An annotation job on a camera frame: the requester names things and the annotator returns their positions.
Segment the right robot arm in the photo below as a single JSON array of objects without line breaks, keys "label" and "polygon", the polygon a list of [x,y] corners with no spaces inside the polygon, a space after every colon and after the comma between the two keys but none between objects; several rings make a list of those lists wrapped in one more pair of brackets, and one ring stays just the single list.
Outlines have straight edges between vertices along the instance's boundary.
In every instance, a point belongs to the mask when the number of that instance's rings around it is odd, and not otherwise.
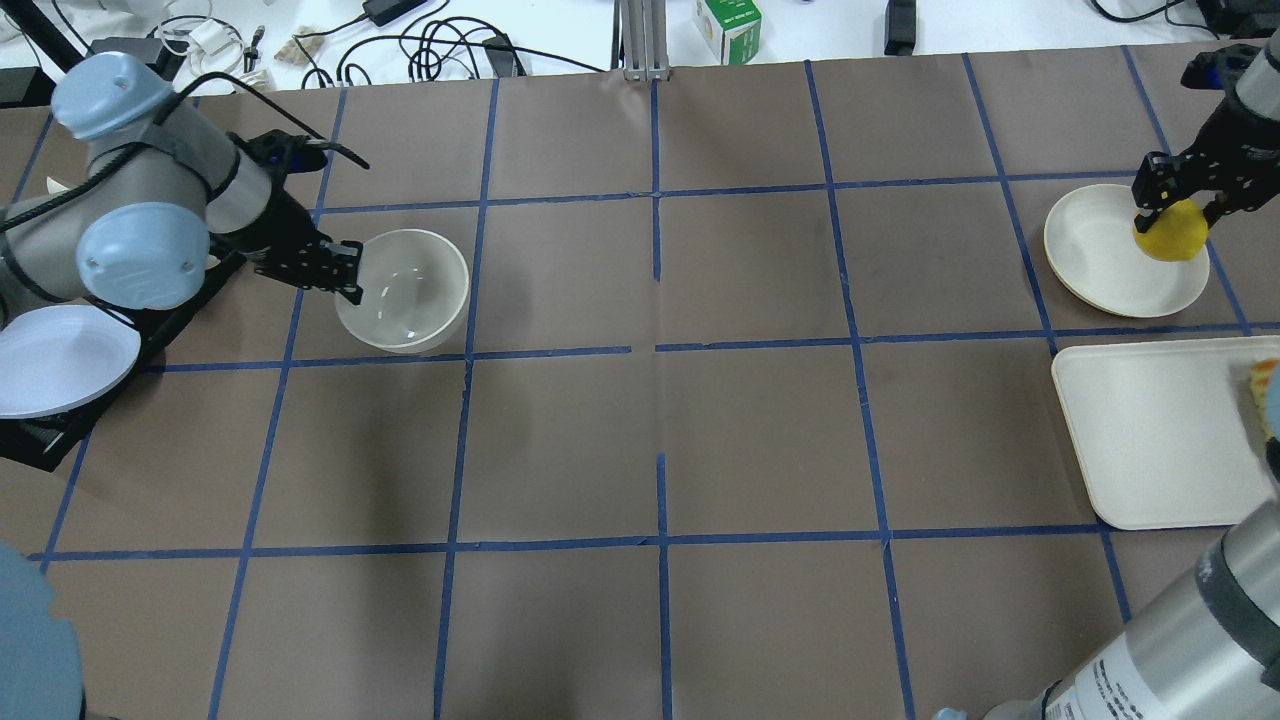
[{"label": "right robot arm", "polygon": [[[1222,94],[1183,151],[1149,152],[1129,188],[1089,184],[1044,222],[1062,286],[1106,313],[1157,318],[1210,278],[1213,224],[1277,195],[1277,40],[1201,53],[1187,88]],[[1085,489],[1123,530],[1222,527],[1192,566],[1079,667],[989,719],[1275,719],[1276,338],[1066,348],[1051,363]]]}]

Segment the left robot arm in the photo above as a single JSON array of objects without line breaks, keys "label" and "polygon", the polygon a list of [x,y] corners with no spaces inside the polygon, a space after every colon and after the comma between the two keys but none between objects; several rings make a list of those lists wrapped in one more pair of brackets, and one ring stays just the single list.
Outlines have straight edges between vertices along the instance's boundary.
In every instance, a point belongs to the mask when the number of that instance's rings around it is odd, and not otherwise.
[{"label": "left robot arm", "polygon": [[324,234],[285,190],[343,147],[303,122],[241,138],[188,99],[124,53],[86,58],[54,88],[87,176],[3,209],[5,460],[56,469],[223,268],[362,299],[361,243]]}]

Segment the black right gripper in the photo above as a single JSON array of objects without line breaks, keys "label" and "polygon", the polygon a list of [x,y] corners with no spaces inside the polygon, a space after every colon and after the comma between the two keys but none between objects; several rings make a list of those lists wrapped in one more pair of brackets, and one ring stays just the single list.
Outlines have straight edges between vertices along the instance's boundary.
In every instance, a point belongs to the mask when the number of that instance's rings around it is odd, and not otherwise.
[{"label": "black right gripper", "polygon": [[[1185,88],[1220,90],[1222,100],[1183,156],[1190,160],[1189,193],[1213,192],[1204,205],[1210,229],[1236,211],[1256,211],[1279,190],[1279,64],[1272,45],[1230,45],[1199,53],[1180,78]],[[1165,211],[1187,197],[1184,158],[1147,152],[1133,179],[1140,214]]]}]

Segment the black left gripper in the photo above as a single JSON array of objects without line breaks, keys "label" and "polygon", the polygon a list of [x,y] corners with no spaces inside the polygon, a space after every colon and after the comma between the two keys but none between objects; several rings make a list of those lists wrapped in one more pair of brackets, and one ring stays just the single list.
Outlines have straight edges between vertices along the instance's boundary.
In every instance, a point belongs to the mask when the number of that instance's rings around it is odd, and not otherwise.
[{"label": "black left gripper", "polygon": [[241,142],[239,149],[265,172],[269,182],[265,209],[236,233],[239,252],[251,260],[260,275],[334,293],[358,306],[364,300],[358,273],[365,245],[329,240],[317,231],[307,208],[285,188],[293,174],[323,170],[326,151],[311,138],[283,129],[270,129]]}]

